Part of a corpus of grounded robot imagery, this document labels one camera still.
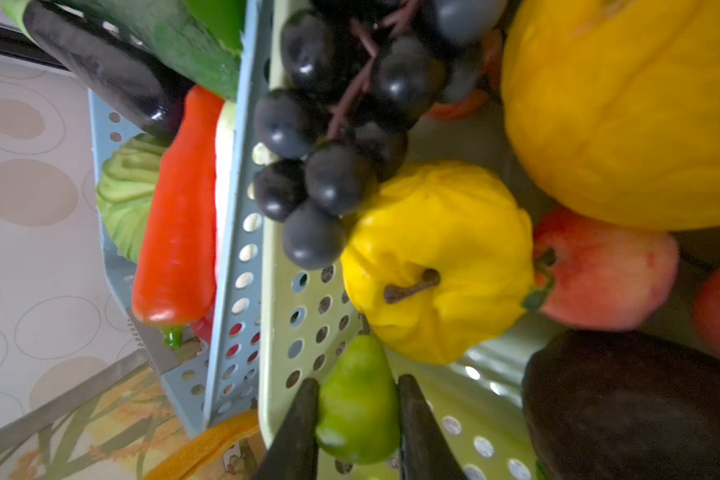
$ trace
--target cucumber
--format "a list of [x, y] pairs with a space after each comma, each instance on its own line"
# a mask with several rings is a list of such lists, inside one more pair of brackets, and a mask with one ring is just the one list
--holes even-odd
[[[189, 80], [222, 98], [236, 99], [240, 52], [222, 45], [205, 24], [190, 14], [183, 0], [57, 0], [56, 3], [117, 26], [122, 37], [127, 39], [132, 34], [161, 62]], [[225, 14], [242, 18], [244, 0], [224, 3]]]

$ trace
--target large yellow fruit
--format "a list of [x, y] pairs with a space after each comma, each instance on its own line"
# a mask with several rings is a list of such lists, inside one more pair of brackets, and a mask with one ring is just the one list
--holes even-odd
[[720, 225], [720, 0], [525, 0], [502, 75], [512, 145], [559, 202]]

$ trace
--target black strip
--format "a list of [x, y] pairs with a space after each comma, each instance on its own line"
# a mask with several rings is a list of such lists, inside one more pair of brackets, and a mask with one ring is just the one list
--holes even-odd
[[56, 58], [43, 52], [39, 46], [32, 43], [23, 33], [2, 27], [0, 27], [0, 54], [26, 62], [67, 70]]

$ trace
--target beige circle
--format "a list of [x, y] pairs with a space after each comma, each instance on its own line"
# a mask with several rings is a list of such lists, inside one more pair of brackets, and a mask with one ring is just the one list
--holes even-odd
[[28, 103], [0, 99], [0, 133], [19, 140], [31, 140], [45, 131], [43, 115]]
[[32, 409], [38, 408], [105, 368], [106, 362], [95, 356], [78, 356], [64, 360], [44, 373], [34, 384], [29, 395], [29, 406]]
[[16, 225], [61, 222], [77, 206], [77, 187], [66, 173], [38, 160], [0, 164], [0, 218]]

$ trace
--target pear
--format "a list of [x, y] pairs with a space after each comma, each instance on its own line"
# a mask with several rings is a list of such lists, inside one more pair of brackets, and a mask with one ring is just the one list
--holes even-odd
[[346, 463], [378, 463], [400, 446], [397, 386], [373, 335], [351, 341], [320, 386], [316, 437]]

